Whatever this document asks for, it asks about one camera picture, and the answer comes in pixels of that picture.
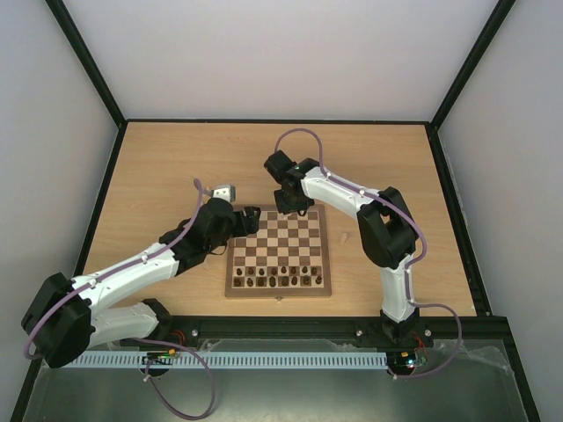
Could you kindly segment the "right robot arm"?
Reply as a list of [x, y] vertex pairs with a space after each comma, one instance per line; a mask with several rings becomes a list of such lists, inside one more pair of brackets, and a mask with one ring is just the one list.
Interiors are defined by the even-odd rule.
[[281, 150], [270, 155], [264, 167], [280, 185], [274, 191], [280, 213], [302, 214], [319, 200], [357, 222], [364, 254], [380, 268], [383, 335], [394, 345], [405, 343], [420, 318], [412, 276], [420, 229], [401, 193], [392, 187], [379, 191], [357, 185], [329, 172], [317, 160], [296, 163]]

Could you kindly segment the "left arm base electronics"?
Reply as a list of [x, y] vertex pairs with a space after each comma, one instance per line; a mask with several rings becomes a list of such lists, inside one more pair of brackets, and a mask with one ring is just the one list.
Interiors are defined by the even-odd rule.
[[141, 340], [141, 344], [144, 346], [157, 347], [155, 351], [147, 352], [143, 358], [145, 368], [141, 370], [142, 373], [154, 377], [164, 375], [169, 370], [172, 359], [179, 357], [178, 346], [183, 346], [186, 343], [186, 335], [183, 331], [175, 329], [168, 334], [165, 341], [172, 343], [172, 346], [157, 345], [147, 338]]

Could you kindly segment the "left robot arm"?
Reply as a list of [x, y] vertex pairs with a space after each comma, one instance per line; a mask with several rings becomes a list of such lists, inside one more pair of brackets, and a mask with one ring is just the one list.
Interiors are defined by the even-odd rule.
[[100, 343], [147, 338], [160, 323], [158, 313], [144, 302], [129, 308], [115, 303], [203, 263], [232, 238], [257, 233], [260, 214], [259, 207], [236, 210], [227, 200], [212, 198], [130, 258], [73, 278], [50, 275], [21, 322], [25, 357], [59, 368]]

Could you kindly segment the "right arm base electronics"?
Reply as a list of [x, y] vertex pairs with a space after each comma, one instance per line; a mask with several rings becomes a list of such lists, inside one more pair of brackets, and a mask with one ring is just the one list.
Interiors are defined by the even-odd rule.
[[396, 377], [409, 377], [426, 372], [430, 369], [430, 351], [434, 347], [434, 340], [413, 337], [413, 344], [403, 351], [386, 353], [387, 373]]

